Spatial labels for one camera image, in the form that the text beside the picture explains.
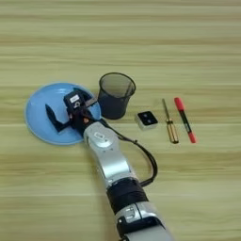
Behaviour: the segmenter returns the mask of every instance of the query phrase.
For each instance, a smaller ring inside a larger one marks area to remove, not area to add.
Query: wire
[[[155,177],[156,177],[156,175],[157,175],[157,173],[158,173],[158,166],[157,166],[157,164],[156,164],[156,161],[155,161],[153,155],[152,155],[146,148],[144,148],[142,145],[140,145],[140,144],[137,142],[137,140],[132,140],[131,138],[128,138],[128,137],[124,136],[123,134],[121,134],[120,132],[116,131],[114,128],[112,128],[111,126],[109,126],[109,124],[108,124],[104,119],[100,119],[99,122],[102,123],[105,127],[109,128],[109,129],[111,129],[113,132],[115,132],[120,140],[122,140],[122,141],[128,141],[128,142],[131,142],[131,143],[137,145],[137,146],[146,154],[146,156],[149,158],[150,163],[151,163],[151,165],[152,165],[153,175],[152,175],[151,178],[149,178],[149,179],[141,182],[140,184],[141,184],[141,186],[150,185],[150,184],[154,181],[154,179],[155,179]]]

